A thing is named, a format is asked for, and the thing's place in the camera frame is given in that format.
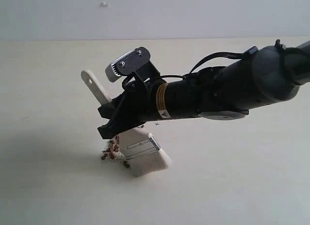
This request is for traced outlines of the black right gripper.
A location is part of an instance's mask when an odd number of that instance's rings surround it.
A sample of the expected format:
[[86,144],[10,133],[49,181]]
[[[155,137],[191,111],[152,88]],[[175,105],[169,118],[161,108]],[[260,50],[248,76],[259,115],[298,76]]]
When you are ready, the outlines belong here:
[[167,119],[165,80],[128,76],[122,87],[122,94],[98,108],[100,116],[108,119],[106,124],[97,128],[102,139],[111,139],[149,121]]

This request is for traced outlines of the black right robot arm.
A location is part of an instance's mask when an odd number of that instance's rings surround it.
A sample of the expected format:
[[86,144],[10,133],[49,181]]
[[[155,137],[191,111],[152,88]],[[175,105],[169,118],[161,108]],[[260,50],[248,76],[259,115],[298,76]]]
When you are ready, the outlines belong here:
[[110,82],[124,78],[123,92],[98,108],[108,120],[98,131],[110,139],[150,121],[235,120],[251,109],[290,100],[310,81],[310,45],[289,48],[277,40],[242,53],[216,52],[174,82],[166,82],[150,52],[140,47],[114,60],[106,76]]

